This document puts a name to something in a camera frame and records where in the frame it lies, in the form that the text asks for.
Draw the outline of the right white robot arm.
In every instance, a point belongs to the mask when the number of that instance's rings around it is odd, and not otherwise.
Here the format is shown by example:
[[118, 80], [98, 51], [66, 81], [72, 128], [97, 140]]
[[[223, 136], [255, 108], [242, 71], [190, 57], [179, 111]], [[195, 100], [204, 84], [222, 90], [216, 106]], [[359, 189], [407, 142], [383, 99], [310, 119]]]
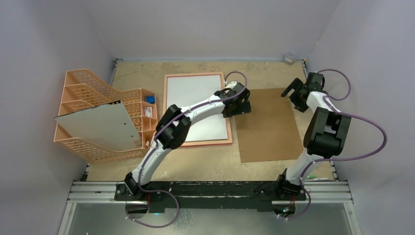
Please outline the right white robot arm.
[[281, 93], [282, 97], [289, 95], [296, 110], [304, 113], [310, 109], [313, 116], [304, 134], [304, 150], [295, 163], [278, 176], [275, 193], [280, 199], [300, 194], [304, 180], [312, 171], [324, 159], [338, 156], [343, 150], [351, 118], [340, 114], [328, 101], [324, 83], [322, 74], [310, 72], [305, 82], [296, 78]]

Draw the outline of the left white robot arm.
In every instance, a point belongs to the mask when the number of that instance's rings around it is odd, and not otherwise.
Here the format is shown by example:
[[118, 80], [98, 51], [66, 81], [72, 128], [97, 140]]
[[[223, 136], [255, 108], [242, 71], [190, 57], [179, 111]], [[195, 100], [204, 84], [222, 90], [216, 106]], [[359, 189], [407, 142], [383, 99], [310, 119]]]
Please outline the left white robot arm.
[[141, 163], [125, 177], [127, 194], [133, 200], [140, 200], [146, 194], [148, 184], [160, 163], [174, 149], [185, 142], [192, 125], [215, 115], [230, 118], [249, 113], [250, 91], [241, 83], [233, 88], [216, 91], [209, 98], [194, 105], [179, 108], [173, 104], [168, 107], [156, 126], [150, 149]]

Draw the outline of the brown cardboard backing board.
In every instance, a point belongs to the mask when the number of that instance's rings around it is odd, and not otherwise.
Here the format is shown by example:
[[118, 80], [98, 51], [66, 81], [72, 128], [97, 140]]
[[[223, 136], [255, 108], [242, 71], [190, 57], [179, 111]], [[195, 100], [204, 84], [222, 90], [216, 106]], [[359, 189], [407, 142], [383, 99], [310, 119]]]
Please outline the brown cardboard backing board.
[[283, 89], [252, 89], [251, 112], [235, 116], [242, 163], [295, 160], [303, 151], [302, 140]]

